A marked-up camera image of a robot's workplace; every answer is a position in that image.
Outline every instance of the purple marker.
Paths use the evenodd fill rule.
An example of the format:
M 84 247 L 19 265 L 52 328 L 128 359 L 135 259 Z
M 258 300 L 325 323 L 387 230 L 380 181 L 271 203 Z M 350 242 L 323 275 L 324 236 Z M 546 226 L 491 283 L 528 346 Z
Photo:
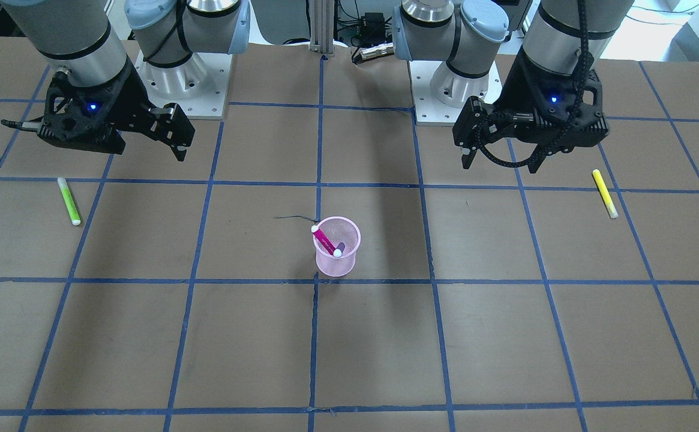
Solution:
M 336 246 L 336 250 L 333 251 L 333 256 L 337 258 L 341 258 L 341 255 L 344 254 L 344 249 L 347 247 L 346 244 L 342 241 L 341 243 Z

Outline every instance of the green highlighter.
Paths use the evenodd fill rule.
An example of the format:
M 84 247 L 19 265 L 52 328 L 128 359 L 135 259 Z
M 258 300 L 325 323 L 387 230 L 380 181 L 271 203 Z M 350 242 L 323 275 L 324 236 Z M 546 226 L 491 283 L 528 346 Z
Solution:
M 72 225 L 77 227 L 80 224 L 80 214 L 77 213 L 77 207 L 74 205 L 72 191 L 69 190 L 66 178 L 59 177 L 58 182 L 61 195 L 64 197 L 64 203 L 67 205 L 67 211 L 69 211 L 69 218 L 72 219 Z

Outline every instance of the yellow highlighter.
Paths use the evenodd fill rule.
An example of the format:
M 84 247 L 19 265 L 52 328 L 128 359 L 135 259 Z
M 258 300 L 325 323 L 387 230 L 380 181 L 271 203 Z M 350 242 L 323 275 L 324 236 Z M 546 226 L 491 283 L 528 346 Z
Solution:
M 58 184 L 59 189 L 61 189 L 61 196 L 64 197 L 64 204 L 67 205 L 69 219 L 72 220 L 72 225 L 77 227 L 80 224 L 80 214 L 77 213 L 77 207 L 74 205 L 74 199 L 72 198 L 72 191 L 69 190 L 66 178 L 59 177 Z
M 602 202 L 605 203 L 610 218 L 618 218 L 619 213 L 616 211 L 616 206 L 613 205 L 613 200 L 610 199 L 610 192 L 608 192 L 608 188 L 605 187 L 605 181 L 602 181 L 602 175 L 599 174 L 599 170 L 593 170 L 592 177 L 594 177 L 594 182 L 597 184 L 597 189 L 599 190 L 599 196 L 602 197 Z

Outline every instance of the pink marker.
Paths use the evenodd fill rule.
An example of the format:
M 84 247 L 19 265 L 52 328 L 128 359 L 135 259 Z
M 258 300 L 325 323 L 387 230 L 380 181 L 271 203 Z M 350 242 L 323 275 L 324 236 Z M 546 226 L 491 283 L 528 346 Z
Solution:
M 336 251 L 335 246 L 333 246 L 333 243 L 331 243 L 331 241 L 328 240 L 328 237 L 325 236 L 325 233 L 322 232 L 320 227 L 318 227 L 317 225 L 313 225 L 311 227 L 311 234 L 314 235 L 314 238 L 316 238 L 317 241 L 319 241 L 322 244 L 322 247 L 328 251 L 328 254 L 334 254 L 334 252 Z

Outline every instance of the metal mounting plate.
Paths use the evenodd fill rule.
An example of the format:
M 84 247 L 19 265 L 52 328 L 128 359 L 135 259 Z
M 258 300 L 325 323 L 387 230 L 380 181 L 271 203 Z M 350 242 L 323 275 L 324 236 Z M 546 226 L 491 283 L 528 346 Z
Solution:
M 422 126 L 450 126 L 456 123 L 461 108 L 446 106 L 432 94 L 429 82 L 434 76 L 434 71 L 442 61 L 409 61 L 410 90 L 413 93 L 413 102 L 416 107 L 416 124 Z M 483 98 L 489 104 L 495 102 L 501 94 L 501 81 L 499 79 L 496 63 L 491 65 L 488 72 L 491 86 Z
M 229 54 L 215 54 L 212 52 L 198 53 L 208 67 L 208 73 L 212 79 L 209 87 L 203 93 L 193 98 L 169 100 L 157 94 L 144 77 L 139 74 L 146 87 L 146 93 L 152 104 L 158 107 L 165 106 L 169 102 L 179 104 L 188 118 L 200 120 L 223 120 L 226 113 L 227 97 L 229 95 L 229 77 L 232 72 L 232 56 Z M 136 71 L 141 71 L 144 65 L 143 53 L 139 52 L 136 58 Z

